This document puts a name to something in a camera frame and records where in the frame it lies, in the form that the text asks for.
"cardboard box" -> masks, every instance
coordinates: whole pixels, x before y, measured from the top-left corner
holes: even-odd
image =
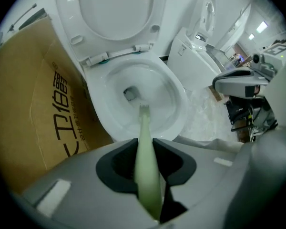
[[[18,193],[77,153],[112,143],[49,17],[0,48],[0,170]]]

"toilet seat hinge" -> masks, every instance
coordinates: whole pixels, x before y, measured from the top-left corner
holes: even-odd
[[[141,51],[148,51],[151,49],[150,44],[141,44],[141,45],[135,45],[134,46],[134,51],[135,52],[141,52]]]
[[[92,65],[95,65],[99,62],[105,61],[107,59],[109,59],[108,54],[106,52],[104,52],[104,53],[101,53],[101,54],[96,55],[94,57],[87,58],[86,65],[92,66]]]

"toilet lid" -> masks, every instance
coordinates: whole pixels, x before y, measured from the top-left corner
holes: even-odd
[[[165,0],[56,0],[56,4],[77,60],[90,66],[151,49]]]
[[[212,0],[197,0],[189,28],[186,33],[187,36],[194,44],[205,46],[207,45],[208,39],[213,35],[214,27],[214,2]]]

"white toilet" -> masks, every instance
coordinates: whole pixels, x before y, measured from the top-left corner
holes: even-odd
[[[210,86],[221,73],[205,48],[214,26],[214,0],[197,0],[190,26],[182,27],[173,41],[167,66],[187,90]]]
[[[150,51],[165,0],[56,3],[95,111],[113,140],[138,138],[140,104],[150,106],[152,138],[177,137],[187,118],[187,97],[173,72]]]

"ceiling light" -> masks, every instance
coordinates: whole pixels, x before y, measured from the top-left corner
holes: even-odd
[[[252,40],[253,38],[254,38],[254,35],[251,34],[251,35],[249,36],[249,40]]]
[[[258,28],[256,29],[256,31],[258,33],[261,33],[264,29],[266,29],[268,27],[268,25],[265,23],[265,21],[263,21],[259,26]]]

